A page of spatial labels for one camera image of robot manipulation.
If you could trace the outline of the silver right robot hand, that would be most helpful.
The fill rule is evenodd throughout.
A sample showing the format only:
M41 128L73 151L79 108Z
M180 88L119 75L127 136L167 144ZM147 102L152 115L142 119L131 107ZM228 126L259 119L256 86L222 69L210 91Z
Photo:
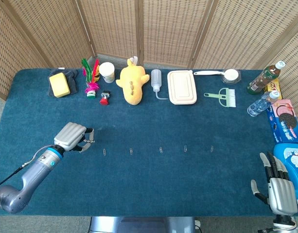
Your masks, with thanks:
M251 180L253 195L268 205L276 215L293 216L298 212L295 188L285 165L272 153L260 153L267 178L268 195L263 195L255 180Z

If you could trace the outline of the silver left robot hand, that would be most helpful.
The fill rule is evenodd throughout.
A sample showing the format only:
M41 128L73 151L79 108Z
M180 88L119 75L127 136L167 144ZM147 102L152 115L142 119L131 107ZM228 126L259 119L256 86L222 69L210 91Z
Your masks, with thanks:
M94 129L69 122L55 136L54 145L64 151L86 151L94 143Z

